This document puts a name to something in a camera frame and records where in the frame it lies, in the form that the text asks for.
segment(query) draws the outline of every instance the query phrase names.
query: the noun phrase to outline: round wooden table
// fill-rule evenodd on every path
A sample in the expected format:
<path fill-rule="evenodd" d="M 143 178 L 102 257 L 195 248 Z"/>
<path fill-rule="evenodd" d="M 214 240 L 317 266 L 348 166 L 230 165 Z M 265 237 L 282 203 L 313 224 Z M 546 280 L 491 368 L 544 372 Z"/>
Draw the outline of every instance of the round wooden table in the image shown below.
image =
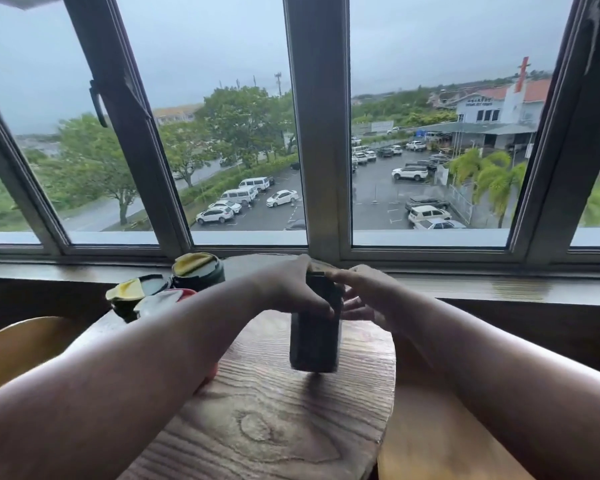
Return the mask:
<path fill-rule="evenodd" d="M 110 312 L 68 350 L 123 326 Z M 120 478 L 367 478 L 393 407 L 391 334 L 370 322 L 344 322 L 338 371 L 323 375 L 291 369 L 289 334 L 288 314 L 254 318 L 216 378 Z"/>

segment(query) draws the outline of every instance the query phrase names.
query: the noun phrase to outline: building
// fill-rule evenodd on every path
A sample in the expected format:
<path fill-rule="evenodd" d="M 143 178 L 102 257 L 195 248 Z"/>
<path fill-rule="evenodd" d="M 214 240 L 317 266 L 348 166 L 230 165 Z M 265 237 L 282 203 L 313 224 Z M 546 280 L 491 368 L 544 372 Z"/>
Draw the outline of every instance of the building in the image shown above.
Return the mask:
<path fill-rule="evenodd" d="M 155 123 L 158 126 L 174 123 L 176 121 L 193 121 L 196 119 L 196 112 L 204 103 L 183 104 L 175 107 L 158 107 L 152 109 Z"/>
<path fill-rule="evenodd" d="M 527 67 L 525 57 L 513 84 L 479 89 L 456 100 L 455 122 L 421 130 L 453 133 L 452 142 L 457 147 L 510 150 L 533 143 L 551 79 L 528 80 Z"/>

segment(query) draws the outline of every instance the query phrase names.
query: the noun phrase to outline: sky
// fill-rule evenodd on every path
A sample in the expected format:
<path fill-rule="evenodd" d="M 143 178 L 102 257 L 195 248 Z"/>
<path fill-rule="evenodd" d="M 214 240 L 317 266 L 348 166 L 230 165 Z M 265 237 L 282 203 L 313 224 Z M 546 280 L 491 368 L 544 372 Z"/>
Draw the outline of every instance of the sky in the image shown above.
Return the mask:
<path fill-rule="evenodd" d="M 217 88 L 290 88 L 282 0 L 117 0 L 152 107 Z M 351 92 L 553 69 L 573 0 L 350 0 Z M 0 5 L 0 112 L 14 134 L 93 112 L 91 72 L 62 2 Z"/>

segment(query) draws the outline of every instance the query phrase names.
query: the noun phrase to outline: white van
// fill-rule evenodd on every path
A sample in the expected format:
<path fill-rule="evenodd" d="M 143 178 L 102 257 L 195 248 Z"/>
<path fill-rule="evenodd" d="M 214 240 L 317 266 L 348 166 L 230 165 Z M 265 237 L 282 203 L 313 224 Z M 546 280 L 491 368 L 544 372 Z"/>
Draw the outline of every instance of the white van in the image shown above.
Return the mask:
<path fill-rule="evenodd" d="M 220 199 L 231 200 L 247 205 L 248 203 L 253 202 L 257 196 L 258 189 L 256 187 L 243 187 L 241 189 L 227 190 L 220 196 Z"/>
<path fill-rule="evenodd" d="M 253 178 L 245 178 L 240 182 L 238 187 L 256 187 L 258 192 L 266 192 L 269 188 L 269 179 L 267 177 L 253 177 Z"/>

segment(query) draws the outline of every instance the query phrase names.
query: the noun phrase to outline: parking lot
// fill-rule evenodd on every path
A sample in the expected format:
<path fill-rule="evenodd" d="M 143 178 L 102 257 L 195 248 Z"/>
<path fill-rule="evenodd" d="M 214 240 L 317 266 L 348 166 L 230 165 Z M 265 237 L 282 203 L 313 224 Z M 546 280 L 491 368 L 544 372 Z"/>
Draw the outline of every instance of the parking lot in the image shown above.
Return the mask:
<path fill-rule="evenodd" d="M 404 202 L 412 195 L 441 196 L 441 189 L 424 182 L 412 180 L 394 181 L 391 170 L 408 162 L 427 159 L 428 152 L 404 151 L 401 156 L 378 158 L 376 162 L 358 167 L 352 176 L 355 185 L 353 204 L 353 229 L 382 230 L 407 229 L 411 227 L 404 212 Z M 252 207 L 244 207 L 233 221 L 225 224 L 194 224 L 195 230 L 282 230 L 296 219 L 304 219 L 302 184 L 300 172 L 290 168 L 275 176 L 276 184 L 259 195 Z M 267 207 L 266 199 L 280 190 L 295 190 L 301 196 L 295 205 L 287 203 Z"/>

